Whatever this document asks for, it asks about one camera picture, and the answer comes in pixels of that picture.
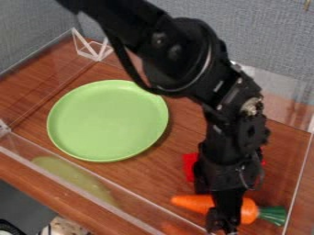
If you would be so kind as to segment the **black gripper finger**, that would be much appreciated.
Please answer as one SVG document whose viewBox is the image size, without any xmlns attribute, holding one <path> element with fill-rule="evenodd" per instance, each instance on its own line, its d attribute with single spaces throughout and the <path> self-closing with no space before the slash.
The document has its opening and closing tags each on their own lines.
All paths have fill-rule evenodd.
<svg viewBox="0 0 314 235">
<path fill-rule="evenodd" d="M 207 233 L 221 230 L 224 235 L 237 235 L 244 192 L 244 188 L 235 188 L 211 193 L 215 206 L 205 213 L 204 228 Z"/>
</svg>

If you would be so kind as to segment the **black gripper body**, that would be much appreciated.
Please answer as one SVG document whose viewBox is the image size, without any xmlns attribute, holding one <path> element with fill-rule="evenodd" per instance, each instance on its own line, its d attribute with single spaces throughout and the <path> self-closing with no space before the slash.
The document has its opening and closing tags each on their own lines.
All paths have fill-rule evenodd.
<svg viewBox="0 0 314 235">
<path fill-rule="evenodd" d="M 219 162 L 215 154 L 199 145 L 196 162 L 192 164 L 193 187 L 196 194 L 255 189 L 255 182 L 264 176 L 261 169 L 261 149 L 241 156 L 236 161 Z"/>
</svg>

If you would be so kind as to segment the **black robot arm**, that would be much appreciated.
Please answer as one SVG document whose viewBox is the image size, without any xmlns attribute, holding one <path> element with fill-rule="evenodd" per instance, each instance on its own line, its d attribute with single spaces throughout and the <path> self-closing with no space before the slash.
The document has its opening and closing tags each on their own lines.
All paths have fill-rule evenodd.
<svg viewBox="0 0 314 235">
<path fill-rule="evenodd" d="M 201 20 L 171 17 L 148 0 L 56 1 L 97 22 L 142 90 L 201 105 L 207 131 L 192 173 L 196 192 L 213 198 L 205 230 L 237 235 L 244 193 L 263 178 L 261 145 L 269 136 L 260 87 Z"/>
</svg>

